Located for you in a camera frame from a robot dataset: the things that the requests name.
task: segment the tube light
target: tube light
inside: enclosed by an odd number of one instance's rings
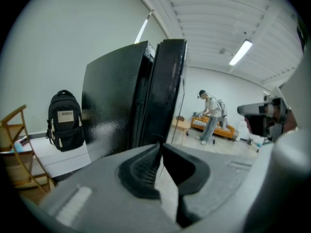
[[[234,55],[233,59],[230,61],[230,66],[235,66],[236,63],[246,55],[247,51],[251,48],[253,43],[249,40],[245,40],[243,45],[240,47],[239,51]]]
[[[144,21],[144,24],[142,25],[142,27],[141,27],[141,29],[140,29],[137,37],[136,37],[136,40],[135,40],[134,44],[136,44],[136,43],[138,43],[140,41],[141,35],[144,32],[144,29],[145,29],[145,27],[147,25],[148,19],[149,19],[149,17],[151,16],[151,14],[153,12],[154,12],[154,10],[150,11],[149,15],[147,16],[147,19]]]

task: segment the person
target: person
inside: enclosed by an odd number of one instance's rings
[[[209,120],[204,128],[203,133],[195,139],[200,140],[202,145],[205,145],[214,133],[219,118],[222,116],[222,109],[218,101],[209,96],[205,90],[199,92],[199,97],[205,100],[205,110],[203,116],[209,115]]]

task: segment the orange sofa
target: orange sofa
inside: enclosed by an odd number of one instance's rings
[[[206,126],[208,120],[209,120],[208,116],[204,116],[203,118],[193,116],[191,120],[191,127],[204,130],[204,127]],[[215,128],[214,134],[221,135],[231,139],[234,135],[234,132],[235,128],[233,128],[232,126],[228,125],[226,129],[222,129],[218,123],[217,127]]]

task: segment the black refrigerator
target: black refrigerator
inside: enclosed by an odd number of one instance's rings
[[[184,97],[186,47],[184,39],[163,40],[156,50],[145,41],[87,65],[82,125],[91,161],[167,141]]]

